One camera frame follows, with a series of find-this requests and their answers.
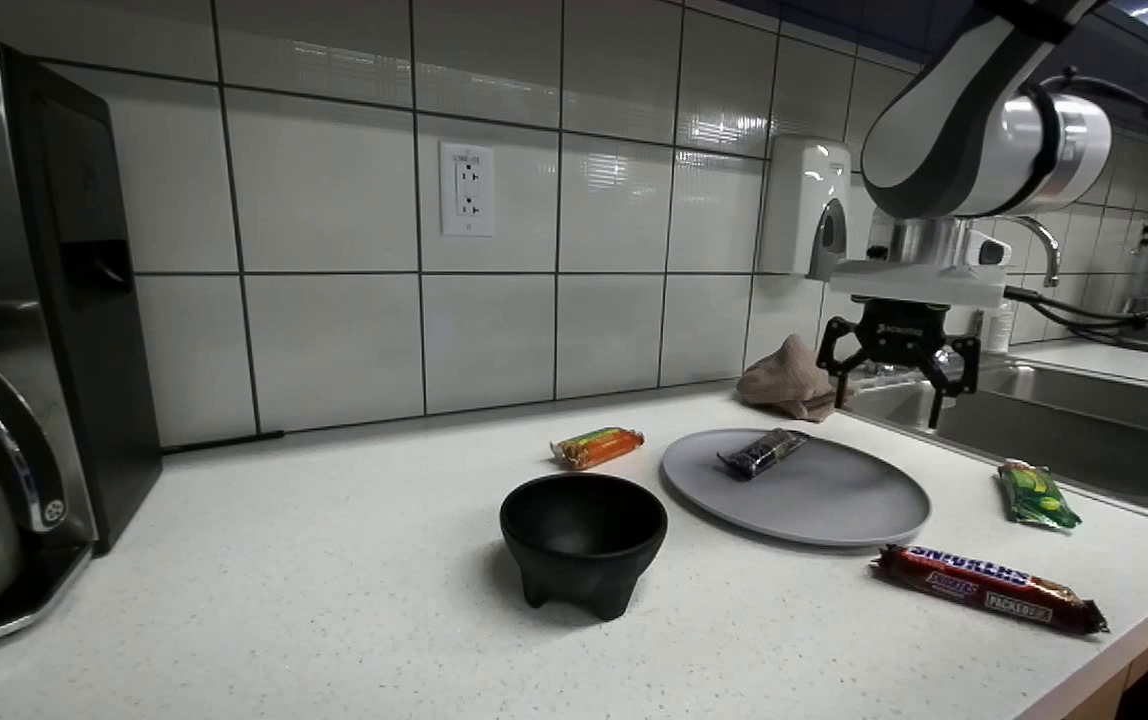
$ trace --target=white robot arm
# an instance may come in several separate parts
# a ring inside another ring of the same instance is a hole
[[[1099,176],[1111,130],[1081,98],[1019,98],[1024,82],[1082,21],[1095,0],[974,0],[942,60],[936,60],[871,124],[858,155],[871,201],[916,228],[916,257],[856,260],[830,283],[864,299],[864,322],[830,322],[819,370],[910,363],[942,398],[974,390],[974,341],[942,335],[949,305],[999,305],[1005,277],[967,268],[957,220],[1071,206]]]
[[[866,134],[864,186],[898,220],[1071,206],[1099,176],[1111,130],[1081,98],[1019,83],[1095,0],[984,0]]]

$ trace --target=kitchen counter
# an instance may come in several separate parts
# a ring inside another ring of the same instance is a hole
[[[613,464],[673,534],[623,619],[526,612],[496,509],[544,446],[632,424]],[[775,550],[667,500],[685,432],[775,424],[724,392],[623,398],[316,432],[168,460],[142,517],[47,626],[0,647],[0,716],[1019,716],[1148,619],[1148,521],[1071,498],[1075,537],[999,517],[992,468],[830,415],[815,438],[916,478],[919,545],[1069,580],[1111,638],[1075,640]]]

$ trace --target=microwave handle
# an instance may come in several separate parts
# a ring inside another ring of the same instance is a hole
[[[0,478],[3,498],[29,534],[57,534],[67,517],[57,458],[24,403],[24,398],[0,378]]]

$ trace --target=chocolate bar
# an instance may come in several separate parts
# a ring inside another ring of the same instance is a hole
[[[1026,626],[1092,638],[1106,633],[1099,608],[1092,601],[1081,601],[1071,587],[987,565],[987,562],[967,562],[936,550],[898,550],[886,545],[875,562],[875,576],[942,596],[957,604],[987,608],[999,616],[1016,616]]]

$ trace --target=electrical outlet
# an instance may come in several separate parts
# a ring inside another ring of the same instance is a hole
[[[442,143],[442,235],[496,232],[496,153]]]

